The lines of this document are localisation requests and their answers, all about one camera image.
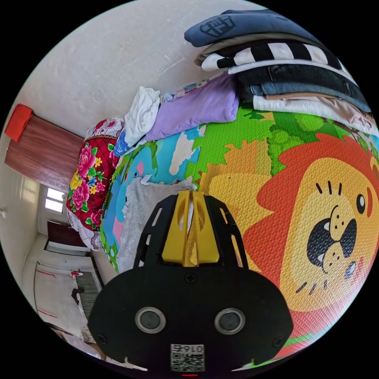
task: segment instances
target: foam play mat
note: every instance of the foam play mat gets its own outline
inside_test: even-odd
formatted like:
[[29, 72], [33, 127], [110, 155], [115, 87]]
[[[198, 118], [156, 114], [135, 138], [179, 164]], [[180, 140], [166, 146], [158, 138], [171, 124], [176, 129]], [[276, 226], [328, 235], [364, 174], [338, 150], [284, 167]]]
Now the foam play mat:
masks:
[[[379, 157], [369, 134], [317, 116], [241, 104], [233, 122], [140, 146], [122, 158], [104, 206], [101, 240], [116, 271], [126, 187], [146, 175], [165, 184], [192, 179], [227, 205], [250, 269], [280, 289], [291, 311], [294, 329], [275, 360], [329, 330], [372, 266], [379, 246]], [[186, 260], [197, 264], [192, 228]]]

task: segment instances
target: camera lens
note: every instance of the camera lens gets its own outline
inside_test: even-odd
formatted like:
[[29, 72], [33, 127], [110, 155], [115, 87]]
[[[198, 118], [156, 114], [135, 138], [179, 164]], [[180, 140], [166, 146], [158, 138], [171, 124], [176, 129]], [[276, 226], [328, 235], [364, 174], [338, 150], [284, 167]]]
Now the camera lens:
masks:
[[146, 307], [137, 312], [135, 323], [145, 333], [158, 333], [166, 326], [166, 319], [160, 310]]
[[245, 316], [238, 309], [227, 308], [217, 314], [214, 325], [222, 334], [235, 334], [244, 327]]

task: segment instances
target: wooden door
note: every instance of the wooden door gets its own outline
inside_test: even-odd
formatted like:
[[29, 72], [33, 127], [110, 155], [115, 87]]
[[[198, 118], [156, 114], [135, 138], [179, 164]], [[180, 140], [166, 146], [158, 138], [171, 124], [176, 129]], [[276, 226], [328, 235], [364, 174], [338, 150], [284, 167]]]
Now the wooden door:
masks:
[[56, 244], [86, 247], [79, 233], [68, 224], [48, 221], [47, 236], [50, 242]]
[[11, 140], [5, 164], [47, 187], [67, 192], [84, 139], [32, 116], [19, 142]]

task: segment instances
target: yellow robot part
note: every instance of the yellow robot part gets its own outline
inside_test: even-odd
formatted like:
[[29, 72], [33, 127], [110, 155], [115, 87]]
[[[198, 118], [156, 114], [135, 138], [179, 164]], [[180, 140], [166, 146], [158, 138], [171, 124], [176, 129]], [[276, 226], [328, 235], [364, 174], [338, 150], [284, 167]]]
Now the yellow robot part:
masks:
[[[190, 199], [190, 191], [179, 192], [162, 253], [164, 262], [180, 264], [182, 266], [185, 265]], [[201, 192], [192, 192], [192, 200], [197, 263], [198, 265], [217, 263], [220, 255], [218, 253], [204, 194]]]

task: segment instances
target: screw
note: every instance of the screw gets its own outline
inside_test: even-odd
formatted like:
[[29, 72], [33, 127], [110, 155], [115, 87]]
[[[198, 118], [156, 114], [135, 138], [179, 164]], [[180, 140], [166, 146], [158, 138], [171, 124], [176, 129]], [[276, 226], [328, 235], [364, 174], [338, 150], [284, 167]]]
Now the screw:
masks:
[[185, 274], [184, 276], [184, 280], [186, 283], [188, 284], [192, 284], [192, 283], [195, 283], [196, 282], [196, 275], [193, 274], [192, 272], [188, 273], [188, 274]]
[[99, 338], [99, 341], [100, 341], [103, 345], [106, 345], [106, 344], [107, 344], [107, 337], [106, 337], [106, 336], [103, 336], [102, 334], [99, 334], [99, 335], [98, 335], [98, 338]]
[[281, 336], [276, 337], [276, 338], [272, 341], [272, 346], [273, 346], [273, 347], [280, 347], [282, 344], [283, 344], [283, 337], [281, 337]]

